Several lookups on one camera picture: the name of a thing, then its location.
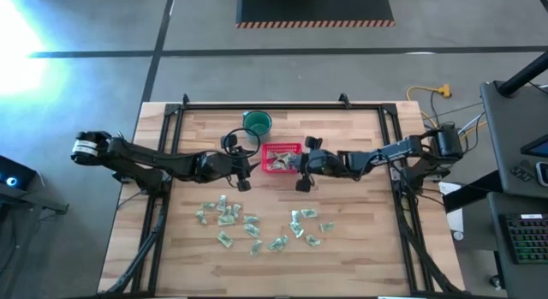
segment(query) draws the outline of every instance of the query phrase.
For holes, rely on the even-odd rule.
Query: red plastic basket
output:
[[[266,168],[266,165],[269,164],[269,162],[273,162],[274,158],[267,158],[269,152],[295,152],[297,154],[301,154],[301,144],[295,143],[295,144],[263,144],[263,160],[261,167],[263,168],[264,172],[271,173],[271,174],[283,174],[283,173],[290,173],[295,174],[297,170],[268,170]]]

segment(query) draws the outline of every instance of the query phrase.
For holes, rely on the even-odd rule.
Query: sunlight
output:
[[[0,0],[0,98],[37,89],[46,60],[29,59],[44,46],[11,0]]]

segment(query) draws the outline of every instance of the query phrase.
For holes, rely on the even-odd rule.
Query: concrete floor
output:
[[[151,58],[11,55],[153,50],[165,1],[0,0],[0,27],[10,33],[0,41],[7,58],[0,62],[0,154],[39,170],[49,197],[70,204],[66,216],[42,223],[15,297],[85,296],[97,289],[120,185],[105,169],[73,164],[70,150],[81,130],[132,136]],[[164,49],[528,46],[548,39],[548,14],[539,0],[390,2],[393,28],[260,31],[235,29],[235,0],[176,0]],[[194,101],[333,100],[339,93],[352,100],[398,100],[407,87],[449,83],[453,98],[435,100],[442,113],[480,102],[480,83],[504,80],[538,55],[163,58],[151,100],[178,101],[183,93]],[[429,96],[414,94],[430,113]],[[462,126],[481,112],[479,105],[442,120]],[[489,133],[482,129],[478,147],[449,179],[471,182],[495,167]],[[488,214],[485,204],[467,209],[465,227]],[[457,244],[467,289],[503,296],[486,283],[496,271],[491,254],[470,248],[477,247],[466,240]]]

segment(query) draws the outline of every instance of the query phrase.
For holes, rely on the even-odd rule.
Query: wooden table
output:
[[[416,102],[397,102],[403,136],[423,133]],[[154,148],[165,103],[143,104],[136,144]],[[272,117],[272,142],[300,142],[307,135],[323,137],[323,148],[370,151],[382,147],[376,111],[268,111]],[[241,111],[185,111],[179,152],[219,148],[219,138],[241,126]],[[239,135],[245,148],[253,148]],[[252,158],[259,161],[260,154]],[[209,184],[176,181],[159,267],[157,296],[397,296],[408,294],[394,202],[388,171],[378,167],[360,182],[315,176],[317,186],[309,194],[295,191],[297,175],[253,171],[252,189],[239,193],[225,180]],[[122,189],[121,200],[134,194],[132,185]],[[208,225],[194,213],[200,203],[218,202],[227,195],[229,205],[242,204],[241,214],[257,215],[264,242],[258,256],[249,254],[254,239],[236,225],[217,226],[216,210],[207,211]],[[439,194],[427,194],[440,199]],[[140,238],[146,196],[124,204],[117,212],[104,262],[99,290],[114,284],[134,258]],[[305,235],[322,240],[317,247],[295,238],[288,227],[291,210],[315,208],[318,218],[302,219]],[[463,289],[444,209],[421,199],[422,229],[430,255],[450,281]],[[319,223],[334,221],[333,231],[321,233]],[[226,249],[216,239],[224,230],[235,239]],[[289,237],[283,252],[266,246],[282,234]],[[420,278],[418,258],[414,268]],[[148,281],[144,270],[143,285]]]

